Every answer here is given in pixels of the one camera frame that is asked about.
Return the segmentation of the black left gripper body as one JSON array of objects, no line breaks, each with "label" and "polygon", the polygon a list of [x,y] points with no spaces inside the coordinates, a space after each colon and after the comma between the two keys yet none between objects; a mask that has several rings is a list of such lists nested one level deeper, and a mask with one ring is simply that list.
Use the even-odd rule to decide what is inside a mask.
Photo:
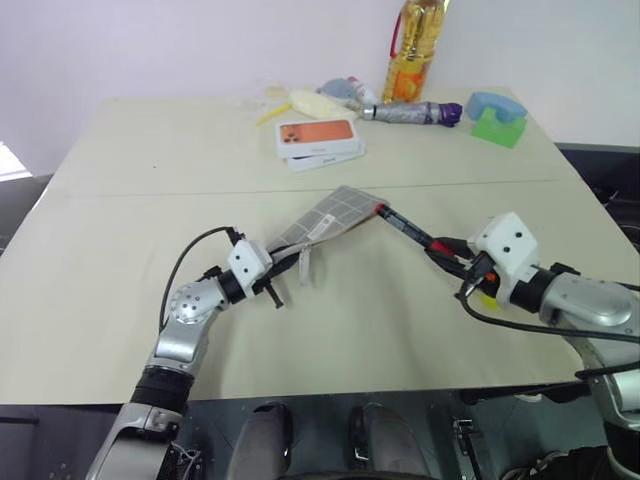
[{"label": "black left gripper body", "polygon": [[277,264],[267,271],[261,278],[255,281],[252,286],[252,291],[255,295],[266,292],[274,303],[276,309],[280,309],[284,306],[284,302],[280,298],[272,285],[272,280],[282,273],[288,270],[284,264]]}]

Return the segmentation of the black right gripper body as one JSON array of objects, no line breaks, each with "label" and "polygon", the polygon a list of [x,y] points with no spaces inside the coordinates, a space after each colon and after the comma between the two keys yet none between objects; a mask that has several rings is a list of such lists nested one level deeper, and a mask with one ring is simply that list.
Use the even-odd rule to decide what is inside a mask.
[{"label": "black right gripper body", "polygon": [[495,271],[495,261],[480,252],[470,259],[456,259],[456,270],[461,274],[462,284],[456,298],[467,304],[469,297],[479,290],[485,297],[496,302],[500,278]]}]

